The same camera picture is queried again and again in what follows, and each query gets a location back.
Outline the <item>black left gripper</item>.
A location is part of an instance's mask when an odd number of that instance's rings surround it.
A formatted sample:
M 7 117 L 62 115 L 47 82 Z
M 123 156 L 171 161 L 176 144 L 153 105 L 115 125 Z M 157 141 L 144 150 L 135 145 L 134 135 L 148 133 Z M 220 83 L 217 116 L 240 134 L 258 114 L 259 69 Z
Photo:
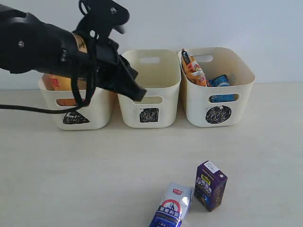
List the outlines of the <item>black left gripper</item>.
M 147 90 L 135 79 L 138 72 L 118 53 L 119 45 L 81 33 L 65 33 L 61 38 L 61 76 L 76 81 L 86 89 L 97 87 L 142 101 Z

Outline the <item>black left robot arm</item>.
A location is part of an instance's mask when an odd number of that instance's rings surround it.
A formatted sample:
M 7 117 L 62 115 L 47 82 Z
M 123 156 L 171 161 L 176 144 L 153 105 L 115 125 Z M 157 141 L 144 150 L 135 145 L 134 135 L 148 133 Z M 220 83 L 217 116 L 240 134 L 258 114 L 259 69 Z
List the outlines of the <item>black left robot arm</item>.
M 81 0 L 83 18 L 72 32 L 40 21 L 33 14 L 0 7 L 0 67 L 12 74 L 32 70 L 83 78 L 92 86 L 141 101 L 146 90 L 137 71 L 118 53 L 112 30 L 123 33 L 126 8 L 112 0 Z

